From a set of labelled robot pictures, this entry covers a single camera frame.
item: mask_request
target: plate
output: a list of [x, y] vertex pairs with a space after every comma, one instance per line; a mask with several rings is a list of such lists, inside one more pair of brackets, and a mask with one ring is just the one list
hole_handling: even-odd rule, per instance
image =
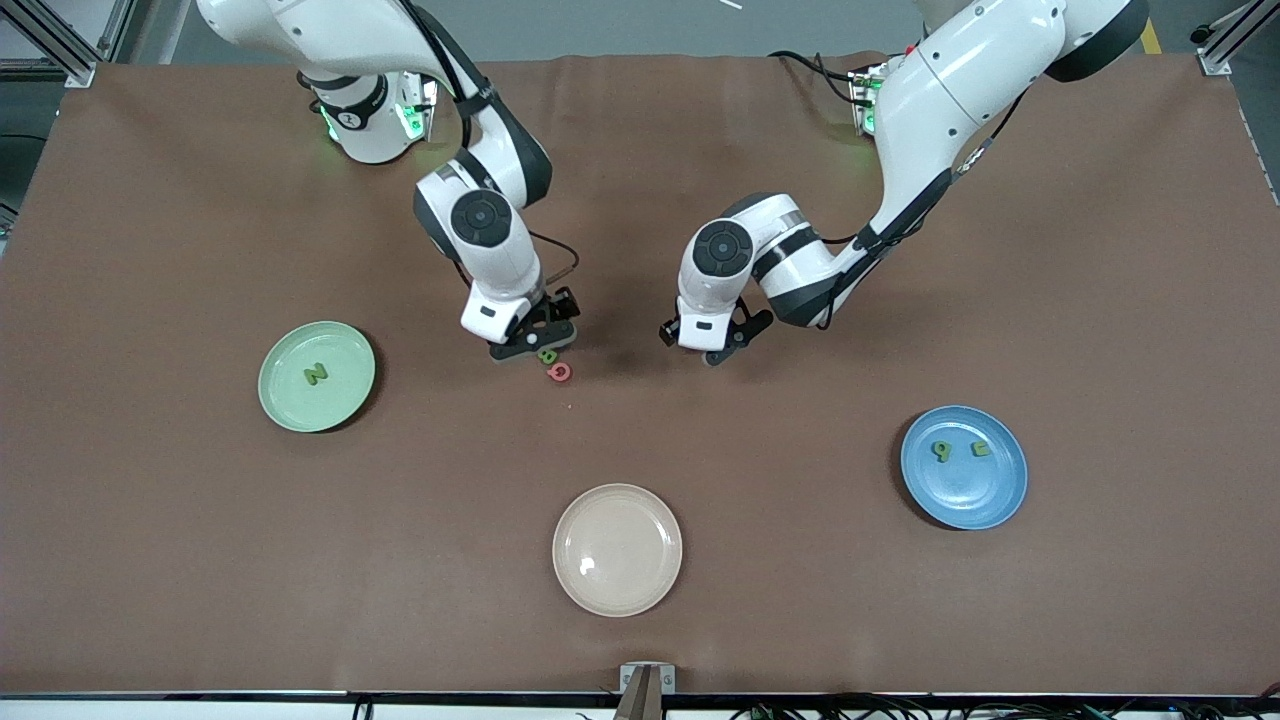
[[680, 574], [680, 525], [657, 495], [613, 483], [570, 503], [556, 525], [552, 564], [564, 592], [605, 618], [649, 610]]
[[906, 430], [902, 478], [933, 518], [961, 530], [986, 530], [1012, 518], [1027, 497], [1027, 456], [996, 418], [947, 405]]
[[297, 328], [266, 354], [257, 375], [262, 410], [282, 428], [315, 433], [342, 424], [374, 387], [374, 348], [351, 325]]

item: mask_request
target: table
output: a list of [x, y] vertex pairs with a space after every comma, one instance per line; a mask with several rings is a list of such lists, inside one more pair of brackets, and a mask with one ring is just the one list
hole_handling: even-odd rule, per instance
[[[485, 70], [556, 163], [529, 225], [582, 254], [567, 386], [457, 324], [410, 204], [456, 119], [361, 167], [284, 67], [105, 65], [68, 94], [0, 263], [0, 688], [595, 689], [635, 659], [696, 692], [1274, 680], [1280, 233], [1228, 82], [1137, 56], [1036, 83], [831, 332], [709, 370], [657, 338], [681, 249], [762, 190], [861, 227], [879, 170], [847, 105], [768, 59]], [[317, 319], [365, 331], [380, 382], [293, 434], [255, 379]], [[951, 402], [1029, 457], [998, 529], [931, 524], [897, 475]], [[607, 482], [686, 543], [625, 620], [550, 571], [561, 511]]]

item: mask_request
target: white plate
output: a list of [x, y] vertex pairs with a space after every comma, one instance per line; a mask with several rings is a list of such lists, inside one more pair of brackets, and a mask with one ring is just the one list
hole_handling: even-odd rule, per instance
[[682, 556], [671, 509], [657, 495], [622, 483], [580, 495], [561, 516], [552, 543], [561, 587], [605, 618], [658, 605], [676, 583]]

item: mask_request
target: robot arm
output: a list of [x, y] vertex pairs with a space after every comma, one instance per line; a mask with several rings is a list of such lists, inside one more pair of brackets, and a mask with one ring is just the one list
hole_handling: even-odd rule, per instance
[[[722, 361], [726, 348], [742, 347], [740, 336], [753, 319], [740, 324], [732, 318], [749, 277], [778, 319], [826, 328], [858, 283], [919, 229], [957, 177], [952, 165], [974, 133], [1041, 73], [1070, 81], [1097, 72], [1138, 38], [1146, 20], [1146, 0], [968, 4], [886, 68], [874, 99], [884, 195], [852, 242], [833, 255], [787, 195], [736, 202], [690, 241], [680, 269], [678, 316], [664, 325], [663, 340], [708, 352], [710, 364]], [[724, 236], [750, 238], [750, 249], [737, 246], [745, 265], [736, 256], [719, 260], [726, 243], [717, 238]]]
[[[572, 295], [548, 296], [518, 214], [547, 195], [550, 160], [434, 17], [408, 0], [197, 1], [224, 40], [292, 60], [334, 140], [357, 161], [393, 160], [422, 137], [404, 123], [421, 101], [422, 77], [449, 90], [463, 143], [419, 181], [413, 210], [436, 249], [472, 277], [462, 325], [489, 341], [495, 360], [572, 341]], [[548, 327], [524, 332], [535, 320]]]

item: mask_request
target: gray floor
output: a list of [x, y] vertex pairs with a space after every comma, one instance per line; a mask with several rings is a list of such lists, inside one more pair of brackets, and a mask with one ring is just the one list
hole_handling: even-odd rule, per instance
[[[1240, 0], [1157, 0], [1152, 22], [1166, 53], [1189, 53], [1189, 31]], [[435, 0], [425, 3], [480, 61], [562, 55], [764, 55], [778, 49], [845, 54], [901, 50], [919, 37], [908, 0]], [[225, 44], [191, 0], [155, 0], [136, 42], [140, 63], [274, 63]], [[1240, 104], [1262, 158], [1280, 170], [1280, 23], [1233, 60]], [[46, 136], [63, 90], [0, 82], [0, 133]], [[0, 201], [19, 206], [38, 143], [0, 138]]]

